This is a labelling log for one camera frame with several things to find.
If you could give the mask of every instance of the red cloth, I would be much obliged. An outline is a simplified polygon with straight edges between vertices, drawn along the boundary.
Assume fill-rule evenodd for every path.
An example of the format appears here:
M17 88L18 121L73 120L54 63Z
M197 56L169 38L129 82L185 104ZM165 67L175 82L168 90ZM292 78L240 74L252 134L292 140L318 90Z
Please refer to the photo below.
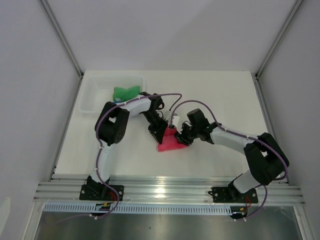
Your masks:
M175 133L177 132L176 128L169 128L167 127L164 135L162 144L158 143L158 152L164 152L169 150L175 150L175 149L183 149L188 147L187 145L178 143L177 139L175 138Z

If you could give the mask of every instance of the small white object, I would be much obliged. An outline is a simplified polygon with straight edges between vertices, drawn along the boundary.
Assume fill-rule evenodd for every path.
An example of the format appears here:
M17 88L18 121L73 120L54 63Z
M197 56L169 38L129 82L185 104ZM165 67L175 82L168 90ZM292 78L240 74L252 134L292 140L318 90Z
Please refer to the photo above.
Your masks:
M108 119L108 120L109 120L110 122L112 122L112 123L115 123L116 120L117 120L116 117L109 117L109 118L108 118L108 116L106 116L105 119Z
M179 124L179 119L180 119L179 116L173 116L172 125L175 126L175 127L177 127L178 124Z
M0 205L0 236L5 228L6 222L9 217L11 207L11 198L6 197Z
M163 118L164 118L165 120L167 120L168 122L170 122L171 116L172 116L172 111L169 111L169 110L165 111L164 114L163 114Z
M87 115L99 115L106 102L113 102L115 87L131 88L140 86L140 92L145 92L146 80L143 76L91 76L83 91L79 94L77 109L80 113Z

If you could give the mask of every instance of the white wall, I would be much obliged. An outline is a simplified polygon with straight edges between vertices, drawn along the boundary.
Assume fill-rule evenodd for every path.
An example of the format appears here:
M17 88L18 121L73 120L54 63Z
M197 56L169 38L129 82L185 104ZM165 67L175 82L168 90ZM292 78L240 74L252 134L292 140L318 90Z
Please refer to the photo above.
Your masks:
M320 238L320 1L305 2L261 84L290 179Z
M49 177L78 78L36 0L0 2L0 237L17 240L39 181Z
M49 0L82 70L256 72L296 0Z

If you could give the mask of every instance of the wire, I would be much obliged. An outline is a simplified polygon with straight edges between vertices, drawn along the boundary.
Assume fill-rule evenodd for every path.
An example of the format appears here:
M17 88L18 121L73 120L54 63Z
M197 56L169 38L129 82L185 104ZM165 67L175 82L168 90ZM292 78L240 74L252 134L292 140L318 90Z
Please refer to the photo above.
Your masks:
M231 130L225 129L225 128L218 122L218 120L216 119L216 116L214 115L214 113L212 112L212 110L208 107L208 105L206 105L205 103L203 103L203 102L201 102L201 101L198 101L198 100L187 100L187 101L183 101L183 102L179 103L179 104L173 109L173 111L172 111L171 120L170 120L170 125L172 125L172 123L173 123L174 114L175 114L177 108L180 107L182 104L186 104L186 103L198 103L198 104L201 104L201 105L205 106L205 107L208 109L208 111L210 112L210 114L212 115L214 122L217 124L217 126L218 126L221 130L223 130L223 131L225 131L225 132L227 132L227 133L236 135L236 136L238 136L238 137L242 137L242 138L245 138L245 139L247 138L247 136L244 135L244 134L241 134L241 133L238 133L238 132L235 132L235 131L231 131ZM277 180L283 180L283 179L287 178L287 175L288 175L288 167L287 167L287 164L286 164L285 160L280 156L280 154L277 153L276 150L274 150L274 149L273 149L272 147L270 147L268 144L266 144L265 142L261 141L260 139L258 139L258 138L256 138L256 137L249 136L248 139L253 140L253 141L256 141L256 142L260 143L261 145L265 146L265 147L266 147L267 149L269 149L274 155L276 155L276 157L277 157L278 159L280 159L280 161L281 161L281 163L282 163L282 165L283 165L283 168L284 168L284 176L279 177L279 178L276 178L275 181L277 181Z
M102 141L100 140L99 138L99 135L98 135L98 132L99 132L99 129L100 129L100 126L102 124L102 122L105 120L105 118L116 108L120 108L120 107L123 107L127 104L130 104L130 103L133 103L135 101L138 101L140 99L148 99L148 98L154 98L154 97L162 97L162 96L179 96L178 100L176 100L173 105L171 106L171 108L182 98L182 94L181 93L163 93L163 94L156 94L156 95L147 95L147 96L141 96L141 97L138 97L138 98L134 98L134 99L131 99L127 102L124 102L124 103L120 103L120 104L117 104L115 106L113 106L112 108L110 108L99 120L97 126L96 126L96 130L95 130L95 137L96 139L98 140L98 142L100 143L100 146L101 148L99 149L99 152L97 154L97 157L96 157L96 161L95 161L95 168L96 168L96 175L97 177L99 178L100 182L105 185L107 188L109 188L111 191L113 191L116 195L116 203L115 203L115 206L113 208L111 208L108 212L106 212L105 214L101 215L101 216L98 216L98 217L95 217L95 219L101 219L101 218L104 218L106 216L108 216L110 213L112 213L116 207L118 206L119 204L119 201L120 201L120 196L119 196L119 193L113 188L111 187L110 185L106 184L104 182L104 180L101 178L101 175L99 173L99 158L100 158L100 154L102 152L102 147L103 147L103 143Z
M103 147L103 143L102 141L99 139L99 136L98 136L98 132L99 132L99 129L100 129L100 126L101 126L101 123L105 120L105 118L116 108L119 108L119 107L123 107L125 106L126 104L130 104L132 102L135 102L135 101L138 101L140 99L148 99L148 98L153 98L153 97L162 97L162 96L179 96L179 98L172 104L170 110L172 109L172 107L182 98L182 94L181 93L163 93L163 94L157 94L157 95L148 95L148 96L142 96L142 97L138 97L138 98L134 98L134 99L131 99L127 102L124 102L124 103L121 103L121 104L117 104L116 106L110 108L101 118L100 118L100 121L98 122L97 124L97 127L96 127L96 130L95 130L95 137L96 139L98 140L98 142L100 143L100 146ZM97 157L96 157L96 160L95 160L95 168L96 168L96 174L100 180L100 182L105 185L107 188L109 188L110 190L112 190L115 195L112 193L113 197L115 198L114 200L116 200L116 204L115 206L110 209L108 212L106 212L105 214L101 215L101 216L96 216L94 219L101 219L101 218L104 218L106 216L108 216L111 212L113 212L116 207L118 206L119 204L119 201L120 201L120 196L119 196L119 193L113 188L111 187L110 185L106 184L103 179L101 178L101 175L99 173L99 157L101 155L101 151L102 151L102 148L99 149L98 151L98 154L97 154ZM65 222L67 220L70 220L70 219L74 219L74 218L77 218L77 217L91 217L92 215L88 215L88 214L78 214L78 215L73 215L73 216L70 216L70 217L66 217L64 219L61 219L61 220L58 220L54 223L51 223L51 224L59 224L59 223L62 223L62 222Z
M248 214L248 200L247 200L247 197L245 197L245 213Z
M180 97L171 105L171 107L169 108L169 111L171 111L171 109L174 107L174 105L176 105L177 102L179 102L181 98L182 98L182 94L180 94Z
M191 122L189 122L188 120L187 120L187 121L184 121L182 124L184 124L184 123L189 123L190 126L192 125Z
M116 200L116 196L114 195L114 193L112 191L110 191L108 194L111 196L111 201L112 201L111 204L113 204Z
M262 187L264 187L264 190L265 190L265 196L264 196L264 199L263 199L262 203L261 203L261 205L259 206L259 208L255 212L251 213L250 215L247 215L245 217L246 219L247 218L251 218L252 216L256 215L259 211L261 211L261 209L263 208L263 206L266 203L267 197L268 197L268 189L267 189L267 187L265 185L262 185Z
M245 198L248 200L248 202L249 202L249 206L248 206L248 208L250 208L251 207L251 201L250 201L250 198L248 197L248 196L245 196Z

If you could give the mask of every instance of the metal corner post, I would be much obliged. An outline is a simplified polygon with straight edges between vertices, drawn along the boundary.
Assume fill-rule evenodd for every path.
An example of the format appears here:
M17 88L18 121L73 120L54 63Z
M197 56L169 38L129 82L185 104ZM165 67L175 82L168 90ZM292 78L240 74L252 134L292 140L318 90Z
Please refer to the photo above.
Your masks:
M274 139L277 141L276 132L275 132L274 126L273 126L272 121L271 121L271 117L270 117L270 114L269 114L269 111L268 111L268 107L267 107L267 104L266 104L266 100L265 100L264 94L263 94L262 89L261 89L260 82L258 81L258 79L257 79L255 74L252 73L251 75L252 75L252 79L253 79L253 84L254 84L254 87L255 87L256 95L258 97L259 104L260 104L260 107L261 107L261 111L262 111L262 115L263 115L263 119L264 119L264 122L265 122L266 129L274 137ZM286 181L287 181L287 183L289 185L291 185L291 182L290 182L290 179L289 179L288 176L286 177Z
M53 174L55 173L55 169L56 169L56 166L57 166L57 163L58 163L58 159L59 159L59 156L60 156L60 153L61 153L61 150L62 150L62 146L63 146L65 138L66 138L66 134L67 134L67 130L68 130L68 127L69 127L70 120L71 120L71 116L72 116L72 113L73 113L74 108L76 106L76 101L77 101L77 98L78 98L78 95L79 95L80 87L81 87L81 84L82 84L82 79L83 79L82 77L79 77L79 84L77 86L77 90L75 92L74 98L72 99L73 102L72 102L72 105L71 105L71 108L70 108L70 112L68 114L68 118L67 118L65 126L63 128L63 132L62 132L62 136L61 136L60 142L58 144L58 148L57 148L57 150L55 152L55 155L54 155L54 159L53 159L53 163L51 165L51 170L50 170L51 172L50 172L50 176L48 178L48 181L51 181L51 178L52 178Z
M67 55L70 62L72 63L74 70L79 75L79 77L82 77L83 72L80 69L78 61L76 60L76 58L70 48L70 45L68 44L67 39L66 39L64 33L62 32L61 27L59 26L57 19L53 13L48 1L47 0L38 0L38 2L41 5L41 8L42 8L44 14L46 15L48 21L50 22L50 25L52 26L53 31L55 32L62 48L64 49L65 54Z
M295 4L293 5L287 19L285 20L284 24L282 25L282 28L280 29L277 37L275 38L271 48L269 49L267 55L265 56L261 66L259 67L259 70L256 73L256 79L259 80L262 73L270 63L272 57L275 55L277 49L279 48L280 44L284 40L286 34L288 33L292 23L296 19L299 11L301 10L303 3L305 0L297 0Z

